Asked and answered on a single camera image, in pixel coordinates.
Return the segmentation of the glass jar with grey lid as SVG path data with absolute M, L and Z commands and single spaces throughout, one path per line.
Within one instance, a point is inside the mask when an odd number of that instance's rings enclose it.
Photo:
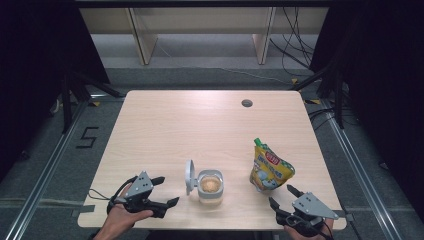
M 201 180 L 207 176 L 215 176 L 220 179 L 221 187 L 218 192 L 207 193 L 202 190 Z M 194 162 L 192 160 L 187 160 L 185 166 L 185 184 L 186 194 L 189 195 L 194 189 L 196 189 L 199 201 L 204 205 L 219 205 L 222 202 L 224 193 L 224 178 L 223 174 L 219 170 L 206 169 L 196 173 Z

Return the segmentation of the grey tape piece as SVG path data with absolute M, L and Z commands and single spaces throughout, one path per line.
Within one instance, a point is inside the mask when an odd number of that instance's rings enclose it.
M 338 220 L 345 219 L 348 222 L 351 222 L 354 220 L 353 215 L 344 210 L 334 210 L 334 213 L 337 215 Z
M 78 218 L 78 216 L 81 213 L 90 213 L 90 212 L 94 212 L 94 210 L 95 210 L 95 205 L 84 205 L 84 206 L 81 206 L 77 209 L 73 209 L 71 216 Z

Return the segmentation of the metal floor rail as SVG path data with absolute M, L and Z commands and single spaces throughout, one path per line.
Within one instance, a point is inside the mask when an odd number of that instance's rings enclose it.
M 44 194 L 48 184 L 50 183 L 54 172 L 65 152 L 66 147 L 75 131 L 78 120 L 88 105 L 87 101 L 79 102 L 74 112 L 71 114 L 71 122 L 65 127 L 58 143 L 56 144 L 52 154 L 50 155 L 45 167 L 39 175 L 35 185 L 29 196 L 23 202 L 19 214 L 13 221 L 7 232 L 5 240 L 21 240 L 24 235 L 37 207 L 42 195 Z
M 394 219 L 379 196 L 374 184 L 371 182 L 364 166 L 353 148 L 345 130 L 339 127 L 336 121 L 336 114 L 330 111 L 327 113 L 327 120 L 330 123 L 331 129 L 336 136 L 339 145 L 341 146 L 347 161 L 364 193 L 365 198 L 375 215 L 375 218 L 382 229 L 387 240 L 404 240 L 398 227 L 395 225 Z

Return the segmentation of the beige wooden desk frame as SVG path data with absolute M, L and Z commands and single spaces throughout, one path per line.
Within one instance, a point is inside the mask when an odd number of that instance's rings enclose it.
M 249 34 L 257 61 L 266 62 L 273 34 L 321 32 L 326 7 L 82 8 L 91 34 L 130 34 L 147 65 L 160 34 Z

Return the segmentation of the yellow spout pouch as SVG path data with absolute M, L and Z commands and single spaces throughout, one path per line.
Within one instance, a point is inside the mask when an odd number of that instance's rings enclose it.
M 259 192 L 274 190 L 295 175 L 293 165 L 280 158 L 267 144 L 259 138 L 254 143 L 255 156 L 250 182 Z

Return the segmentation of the person's left hand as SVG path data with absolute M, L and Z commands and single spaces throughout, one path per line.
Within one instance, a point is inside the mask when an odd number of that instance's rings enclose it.
M 105 222 L 95 235 L 121 236 L 130 230 L 137 222 L 147 219 L 152 215 L 152 210 L 130 213 L 122 205 L 115 205 L 110 210 Z

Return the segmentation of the black metal stand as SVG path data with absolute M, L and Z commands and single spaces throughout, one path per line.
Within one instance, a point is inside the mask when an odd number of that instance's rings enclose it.
M 338 126 L 343 129 L 344 124 L 342 120 L 342 102 L 343 102 L 343 81 L 342 74 L 338 70 L 335 63 L 329 63 L 326 67 L 314 73 L 306 80 L 299 84 L 295 84 L 292 90 L 299 91 L 313 82 L 321 80 L 318 87 L 317 94 L 320 98 L 328 98 L 331 93 L 334 94 L 334 108 L 335 120 Z
M 91 99 L 91 95 L 86 88 L 87 85 L 92 85 L 115 98 L 125 97 L 124 93 L 114 90 L 105 83 L 99 82 L 85 74 L 73 70 L 68 71 L 61 80 L 61 96 L 64 112 L 63 133 L 66 133 L 73 123 L 70 94 L 73 94 L 78 102 L 87 102 Z

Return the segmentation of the person's right hand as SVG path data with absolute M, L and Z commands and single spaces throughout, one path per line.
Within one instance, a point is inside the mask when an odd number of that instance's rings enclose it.
M 334 220 L 327 218 L 319 233 L 312 237 L 305 237 L 288 225 L 284 226 L 284 231 L 289 234 L 292 240 L 334 240 L 333 225 Z

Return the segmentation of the dark curtain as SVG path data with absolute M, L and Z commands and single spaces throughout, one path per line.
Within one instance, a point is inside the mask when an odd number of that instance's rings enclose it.
M 357 117 L 424 222 L 424 0 L 337 1 L 311 64 L 322 69 L 362 15 L 341 60 Z
M 76 0 L 0 0 L 0 180 L 72 72 L 109 81 Z

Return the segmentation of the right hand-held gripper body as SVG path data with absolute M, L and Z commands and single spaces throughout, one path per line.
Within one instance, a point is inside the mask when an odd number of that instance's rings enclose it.
M 332 209 L 319 200 L 313 193 L 306 192 L 291 205 L 293 213 L 283 211 L 281 216 L 276 213 L 276 222 L 279 225 L 288 225 L 305 237 L 312 237 L 319 233 L 327 218 L 337 220 L 337 215 Z

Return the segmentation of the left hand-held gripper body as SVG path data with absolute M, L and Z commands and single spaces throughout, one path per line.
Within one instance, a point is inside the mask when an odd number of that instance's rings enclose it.
M 149 200 L 153 187 L 154 185 L 147 172 L 142 171 L 138 176 L 128 179 L 121 185 L 113 195 L 113 205 L 122 205 L 130 213 L 145 210 L 156 213 L 157 209 Z

